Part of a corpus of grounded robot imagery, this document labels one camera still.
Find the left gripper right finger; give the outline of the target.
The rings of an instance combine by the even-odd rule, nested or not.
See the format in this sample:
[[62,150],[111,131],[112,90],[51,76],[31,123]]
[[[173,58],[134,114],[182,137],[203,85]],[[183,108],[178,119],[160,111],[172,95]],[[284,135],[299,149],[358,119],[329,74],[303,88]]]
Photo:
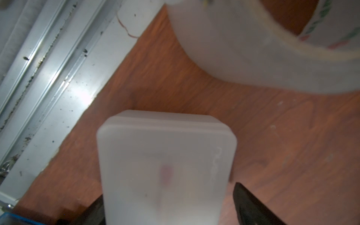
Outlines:
[[235,184],[232,197],[240,225],[286,225],[241,183]]

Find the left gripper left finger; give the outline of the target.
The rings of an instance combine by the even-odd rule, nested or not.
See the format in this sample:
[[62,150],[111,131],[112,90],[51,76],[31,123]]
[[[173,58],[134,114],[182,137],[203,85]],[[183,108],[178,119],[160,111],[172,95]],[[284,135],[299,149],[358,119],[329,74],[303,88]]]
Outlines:
[[80,216],[70,222],[70,225],[105,225],[105,207],[103,196],[95,200]]

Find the translucent pencil case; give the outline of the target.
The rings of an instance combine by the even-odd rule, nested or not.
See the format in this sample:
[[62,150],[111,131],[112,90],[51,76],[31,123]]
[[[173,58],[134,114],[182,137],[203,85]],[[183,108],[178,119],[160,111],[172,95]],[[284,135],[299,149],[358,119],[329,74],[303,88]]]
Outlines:
[[209,115],[126,110],[97,131],[108,225],[216,225],[237,148]]

